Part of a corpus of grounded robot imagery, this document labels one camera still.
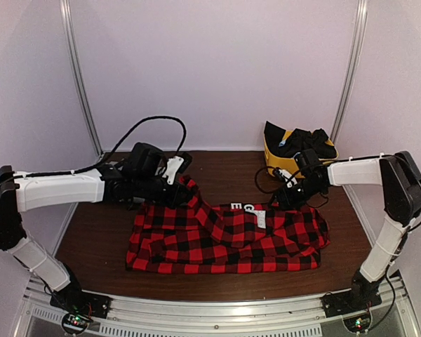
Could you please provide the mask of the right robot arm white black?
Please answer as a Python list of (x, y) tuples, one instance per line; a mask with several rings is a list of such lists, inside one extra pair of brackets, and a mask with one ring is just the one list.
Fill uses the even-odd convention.
[(283, 182), (272, 193), (281, 209), (298, 209), (332, 187), (358, 187), (372, 192), (373, 201), (383, 207), (380, 231), (345, 297), (350, 309), (360, 310), (399, 257), (408, 235), (421, 225), (421, 172), (407, 151), (329, 160), (318, 158), (314, 150), (304, 150), (294, 160), (296, 173), (272, 169)]

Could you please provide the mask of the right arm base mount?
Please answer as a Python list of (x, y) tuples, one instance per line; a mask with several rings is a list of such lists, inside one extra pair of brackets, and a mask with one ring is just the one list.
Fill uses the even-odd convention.
[(355, 334), (368, 332), (373, 325), (371, 310), (382, 303), (378, 294), (361, 303), (354, 298), (351, 291), (328, 292), (320, 300), (326, 318), (341, 317), (348, 332)]

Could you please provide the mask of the red black plaid shirt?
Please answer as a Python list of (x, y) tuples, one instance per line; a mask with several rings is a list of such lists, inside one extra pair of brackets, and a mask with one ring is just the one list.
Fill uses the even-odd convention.
[(250, 274), (317, 269), (330, 243), (318, 210), (277, 205), (212, 206), (189, 176), (180, 184), (191, 199), (170, 209), (143, 203), (135, 216), (126, 269), (159, 274)]

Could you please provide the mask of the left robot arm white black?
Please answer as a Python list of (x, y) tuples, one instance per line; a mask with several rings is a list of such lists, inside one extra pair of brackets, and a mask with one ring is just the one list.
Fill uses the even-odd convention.
[(41, 278), (72, 312), (83, 310), (87, 297), (74, 273), (47, 253), (22, 225), (22, 213), (71, 203), (147, 200), (174, 208), (185, 202), (187, 190), (176, 180), (192, 162), (183, 152), (167, 158), (162, 150), (136, 143), (129, 157), (103, 161), (76, 171), (15, 172), (0, 168), (0, 250), (10, 253)]

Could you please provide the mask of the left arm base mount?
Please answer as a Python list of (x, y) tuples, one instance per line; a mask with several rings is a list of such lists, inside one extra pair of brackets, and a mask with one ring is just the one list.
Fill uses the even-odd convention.
[(110, 309), (109, 296), (84, 292), (79, 299), (65, 300), (59, 294), (51, 296), (50, 305), (63, 309), (61, 327), (69, 335), (78, 335), (98, 325), (97, 319), (106, 319)]

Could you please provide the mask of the yellow plastic bin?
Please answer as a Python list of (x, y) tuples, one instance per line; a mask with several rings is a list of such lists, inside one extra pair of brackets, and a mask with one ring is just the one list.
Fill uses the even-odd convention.
[[(264, 155), (265, 162), (268, 166), (273, 166), (274, 168), (279, 167), (280, 169), (286, 169), (289, 173), (295, 173), (298, 171), (298, 165), (296, 164), (293, 156), (297, 154), (295, 152), (290, 157), (279, 156), (279, 149), (283, 146), (280, 146), (281, 143), (286, 143), (287, 139), (293, 134), (293, 131), (284, 131), (283, 135), (277, 135), (273, 133), (268, 133), (264, 136)], [(323, 147), (325, 150), (330, 152), (328, 158), (323, 158), (323, 154), (320, 151), (315, 150), (318, 154), (319, 159), (322, 160), (331, 160), (337, 159), (338, 151), (335, 148), (332, 140), (325, 136), (325, 141), (323, 142)]]

